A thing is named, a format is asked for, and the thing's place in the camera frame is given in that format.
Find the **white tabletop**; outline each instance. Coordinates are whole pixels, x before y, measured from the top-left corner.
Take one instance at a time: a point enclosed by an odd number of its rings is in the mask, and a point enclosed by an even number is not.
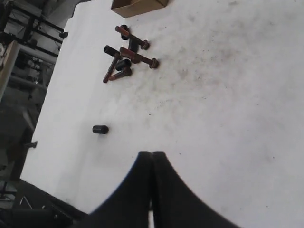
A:
[[[232,222],[303,227],[304,0],[171,0],[129,19],[111,2],[81,3],[68,21],[22,179],[91,212],[139,151],[165,151]],[[103,84],[104,46],[128,45],[121,24],[161,65]]]

